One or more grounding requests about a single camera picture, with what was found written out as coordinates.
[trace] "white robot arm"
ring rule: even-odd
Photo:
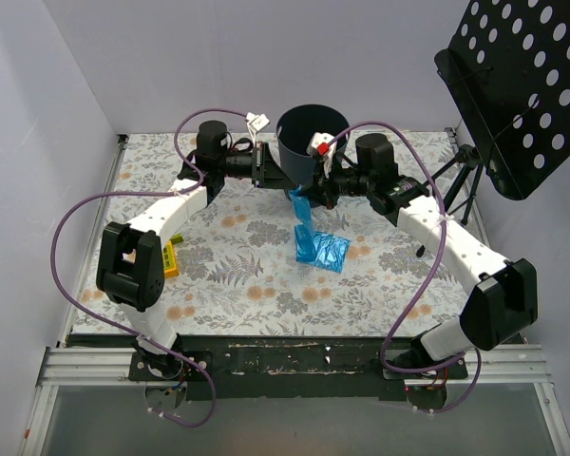
[[[212,134],[221,131],[219,125],[211,126]],[[357,140],[358,169],[335,166],[327,178],[318,165],[313,182],[305,187],[307,196],[327,207],[334,207],[339,195],[366,196],[374,211],[436,253],[442,221],[437,201],[428,195],[424,185],[399,176],[392,145],[384,135],[379,136],[372,134],[365,143],[363,137]],[[272,161],[266,143],[259,143],[247,154],[228,155],[209,148],[197,151],[195,158],[196,165],[206,173],[205,186],[186,195],[161,199],[126,224],[108,224],[100,252],[98,288],[121,305],[137,331],[167,348],[177,337],[159,301],[164,286],[162,249],[168,239],[213,200],[225,177],[250,177],[258,187],[295,188]],[[193,178],[184,166],[171,190],[192,186],[196,183]],[[448,219],[446,223],[443,263],[469,299],[460,317],[414,338],[412,349],[391,361],[395,366],[423,368],[471,348],[491,350],[537,318],[536,271],[532,265],[524,259],[513,263],[456,221]],[[133,250],[136,260],[130,264],[123,254]],[[149,353],[163,355],[142,338],[139,345]]]

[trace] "tripod stand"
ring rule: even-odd
[[[460,208],[466,206],[463,218],[460,220],[460,224],[466,226],[466,224],[468,223],[468,216],[471,213],[471,207],[473,206],[473,201],[475,200],[475,196],[477,193],[477,187],[479,186],[479,180],[482,178],[482,171],[484,169],[484,164],[482,163],[482,158],[480,157],[475,147],[468,144],[461,145],[454,158],[448,161],[432,176],[433,180],[436,181],[437,178],[442,176],[449,168],[451,168],[456,163],[463,163],[464,166],[463,169],[461,169],[460,172],[458,173],[458,176],[456,176],[456,179],[452,183],[452,186],[449,187],[449,190],[447,190],[446,196],[444,197],[444,206],[446,207],[446,212],[448,212],[449,214],[454,214]],[[466,179],[471,174],[471,171],[473,171],[473,169],[475,168],[477,168],[477,170],[475,171],[475,176],[473,177],[473,183],[471,184],[470,195],[458,207],[456,207],[453,211],[449,212],[450,206],[452,205],[454,200],[456,200],[456,197],[463,188]],[[425,254],[425,246],[423,245],[416,252],[416,256],[421,257],[424,254]]]

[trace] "black metal plate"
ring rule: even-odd
[[[218,398],[243,397],[378,397],[405,401],[404,378],[384,378],[378,353],[380,337],[217,337],[180,336],[174,345],[195,361],[205,361]],[[409,348],[395,339],[388,358]],[[157,381],[134,353],[129,380]],[[448,370],[450,379],[468,377],[465,364]],[[198,372],[187,372],[187,400],[209,400],[211,391]]]
[[[435,63],[499,193],[527,198],[570,156],[570,0],[472,0]]]

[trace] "floral tablecloth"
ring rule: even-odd
[[[354,140],[363,133],[352,134],[352,158]],[[431,172],[452,157],[445,132],[407,135]],[[400,172],[423,181],[405,146],[389,137]],[[190,151],[195,138],[181,135],[180,143]],[[258,138],[270,143],[278,160],[275,136]],[[168,189],[181,169],[172,141],[171,134],[131,135],[115,189]],[[456,172],[450,169],[438,179],[443,192]],[[465,197],[460,195],[458,201]],[[105,223],[131,219],[153,201],[114,198]],[[468,229],[485,241],[475,216],[472,213]],[[317,230],[351,240],[341,274],[295,261],[297,220],[283,192],[255,189],[247,180],[227,180],[218,197],[181,227],[184,243],[175,246],[180,275],[165,281],[161,296],[168,320],[180,334],[384,335],[426,277],[433,256],[417,258],[419,243],[375,214],[363,198],[342,198],[333,210],[315,208],[313,220]],[[95,287],[98,248],[85,272],[80,299],[93,311],[128,324],[118,306]],[[442,267],[397,335],[429,329],[457,314],[465,302],[461,285]],[[78,313],[72,332],[118,330]]]

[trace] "red and white connector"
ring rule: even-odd
[[[331,140],[333,140],[333,136],[329,133],[314,133],[311,143],[308,144],[306,149],[306,152],[311,157],[318,155],[323,158],[323,170],[327,178],[332,171],[333,155],[335,154],[336,146],[335,143],[329,145]]]
[[[248,112],[245,117],[247,121],[247,131],[249,131],[249,138],[256,145],[256,135],[261,130],[263,130],[266,125],[270,123],[270,120],[265,114],[254,114],[253,112]]]

